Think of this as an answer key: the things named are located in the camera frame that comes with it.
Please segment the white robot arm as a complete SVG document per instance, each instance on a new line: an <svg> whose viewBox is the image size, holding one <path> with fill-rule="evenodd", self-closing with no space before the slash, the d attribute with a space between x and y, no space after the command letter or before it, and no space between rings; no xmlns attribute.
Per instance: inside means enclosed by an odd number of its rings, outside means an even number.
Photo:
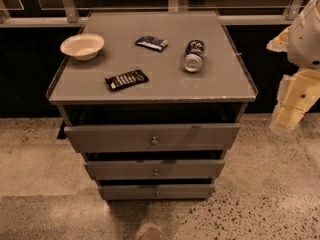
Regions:
<svg viewBox="0 0 320 240"><path fill-rule="evenodd" d="M320 0L310 0L266 48L286 52L288 61L299 67L292 76L283 75L272 113L270 129L286 134L320 99Z"/></svg>

